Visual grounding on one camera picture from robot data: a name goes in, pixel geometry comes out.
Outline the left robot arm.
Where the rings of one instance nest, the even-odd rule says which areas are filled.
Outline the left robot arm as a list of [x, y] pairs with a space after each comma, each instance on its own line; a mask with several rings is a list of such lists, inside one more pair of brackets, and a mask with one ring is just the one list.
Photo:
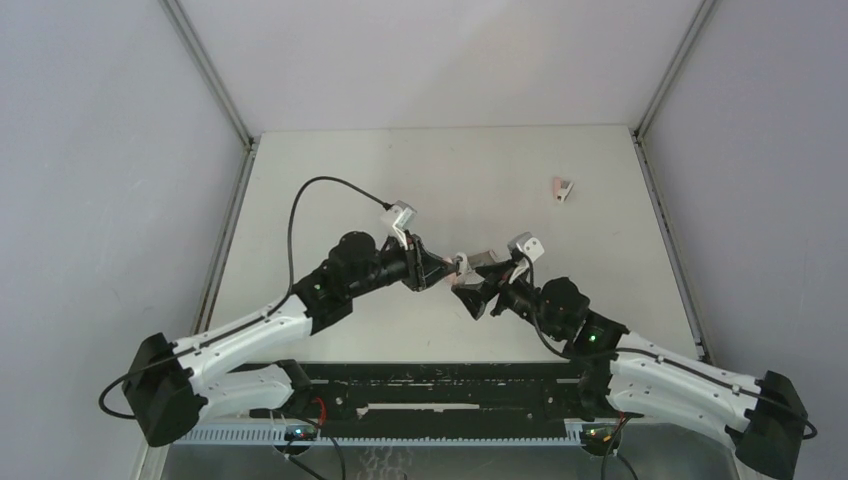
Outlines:
[[349, 232], [283, 299], [205, 333], [176, 341], [157, 333], [143, 340], [121, 391], [151, 447], [239, 411], [279, 408], [301, 416], [313, 392], [295, 362], [241, 370], [252, 354], [318, 334], [350, 315], [357, 297], [397, 282], [424, 291], [458, 269], [457, 260], [427, 251], [416, 235], [390, 237], [378, 248], [371, 235]]

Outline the aluminium right frame rail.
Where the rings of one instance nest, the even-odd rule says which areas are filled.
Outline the aluminium right frame rail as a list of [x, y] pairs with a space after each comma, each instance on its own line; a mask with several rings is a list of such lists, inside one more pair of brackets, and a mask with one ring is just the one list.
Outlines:
[[662, 179], [659, 163], [651, 154], [651, 135], [665, 104], [672, 96], [698, 42], [705, 34], [720, 5], [721, 3], [716, 0], [703, 0], [697, 4], [647, 107], [636, 126], [630, 130], [631, 141], [639, 159], [643, 179], [691, 330], [697, 358], [710, 365], [714, 363], [713, 349], [710, 346], [709, 334], [704, 328], [702, 309], [674, 222], [673, 200], [668, 197], [668, 183]]

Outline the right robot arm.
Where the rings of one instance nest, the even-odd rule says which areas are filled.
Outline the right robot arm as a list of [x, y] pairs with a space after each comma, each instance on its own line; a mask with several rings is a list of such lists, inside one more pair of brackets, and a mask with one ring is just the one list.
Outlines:
[[473, 318], [510, 311], [555, 355], [578, 365], [587, 418], [620, 413], [674, 424], [772, 479], [794, 477], [802, 443], [815, 435], [787, 376], [768, 370], [755, 377], [678, 355], [591, 310], [567, 277], [536, 286], [524, 259], [462, 267], [452, 291]]

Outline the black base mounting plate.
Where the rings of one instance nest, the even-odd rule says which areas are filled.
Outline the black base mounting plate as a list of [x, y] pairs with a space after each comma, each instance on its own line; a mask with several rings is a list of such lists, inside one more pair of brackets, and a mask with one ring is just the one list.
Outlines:
[[613, 427], [618, 412], [592, 407], [580, 370], [548, 363], [305, 363], [310, 386], [282, 408], [253, 409], [205, 424], [305, 424], [325, 435], [470, 436], [561, 434]]

